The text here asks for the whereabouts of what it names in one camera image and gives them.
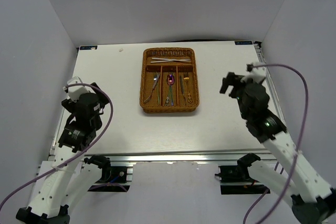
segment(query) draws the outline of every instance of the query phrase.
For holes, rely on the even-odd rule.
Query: cutlery tray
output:
[[[191,59],[190,62],[162,62],[151,63],[154,58]],[[159,80],[152,92],[155,77],[160,74]],[[167,77],[173,74],[175,81],[170,86]],[[200,103],[198,93],[195,52],[191,48],[149,48],[143,52],[140,106],[146,113],[192,112]]]

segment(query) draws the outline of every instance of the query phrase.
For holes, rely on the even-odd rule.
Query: chopsticks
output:
[[[173,61],[191,63],[190,59],[179,60],[179,59],[165,59],[165,58],[152,57],[152,60],[156,60],[156,61],[151,61],[151,63],[164,63],[164,62],[173,62]]]

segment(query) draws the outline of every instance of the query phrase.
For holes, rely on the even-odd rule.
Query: utensil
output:
[[[160,77],[160,73],[154,73],[154,82],[155,82],[156,80],[158,80],[159,77]],[[158,89],[157,86],[156,86],[155,89],[156,89],[156,93],[157,93],[157,103],[158,103],[158,105],[160,105],[160,93],[159,93],[159,89]]]
[[[169,85],[169,94],[170,95],[170,100],[171,100],[171,105],[174,106],[174,101],[173,101],[173,85],[175,83],[175,77],[172,73],[167,75],[167,84]]]
[[[152,57],[152,60],[157,60],[157,61],[151,61],[151,63],[164,63],[164,62],[173,62],[173,61],[191,63],[191,59],[166,59],[166,58]]]
[[[160,78],[160,73],[156,76],[156,80],[154,81],[154,84],[153,84],[153,87],[152,87],[151,94],[149,95],[149,97],[148,97],[146,100],[143,101],[143,103],[148,103],[148,102],[151,100],[152,95],[153,95],[153,91],[154,91],[154,89],[155,89],[155,86],[156,86],[156,84],[157,84],[159,78]]]
[[[180,76],[180,84],[181,84],[182,95],[183,95],[183,98],[184,98],[184,104],[186,104],[187,103],[187,98],[185,97],[185,94],[184,94],[183,77],[182,76]]]
[[[188,90],[188,83],[189,83],[189,73],[186,72],[184,73],[184,81],[186,82],[186,85],[187,85],[187,90]],[[191,93],[190,91],[188,90],[188,99],[187,99],[188,103],[193,103],[194,99],[191,97]]]
[[[169,106],[169,97],[166,98],[166,102],[164,103],[165,106]]]

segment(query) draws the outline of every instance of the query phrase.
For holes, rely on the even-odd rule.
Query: fork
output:
[[[149,97],[146,100],[143,101],[143,103],[148,103],[151,100],[153,91],[154,91],[154,89],[156,87],[156,84],[157,84],[159,78],[160,78],[160,73],[159,74],[154,74],[154,84],[153,84],[151,93],[150,93]]]
[[[187,101],[188,101],[188,103],[193,103],[193,98],[191,97],[191,94],[190,94],[190,91],[189,91],[189,88],[188,88],[188,83],[190,81],[190,79],[189,79],[189,73],[185,72],[183,74],[183,76],[184,76],[183,80],[186,83],[186,87],[187,87],[187,91],[188,91],[188,99],[187,99]]]
[[[187,98],[185,97],[185,93],[184,93],[184,85],[183,85],[183,77],[180,76],[180,85],[181,85],[181,91],[182,91],[182,95],[184,98],[184,105],[187,104]]]

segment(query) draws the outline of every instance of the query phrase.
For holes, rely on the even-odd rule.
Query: wicker basket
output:
[[[191,62],[150,63],[152,57],[168,59],[191,59]],[[172,93],[167,83],[167,76],[172,73],[175,82]],[[152,91],[154,77],[160,74],[155,89]],[[149,102],[144,101],[151,95]],[[198,93],[195,52],[191,48],[149,48],[143,52],[140,106],[146,113],[192,112],[200,103]]]

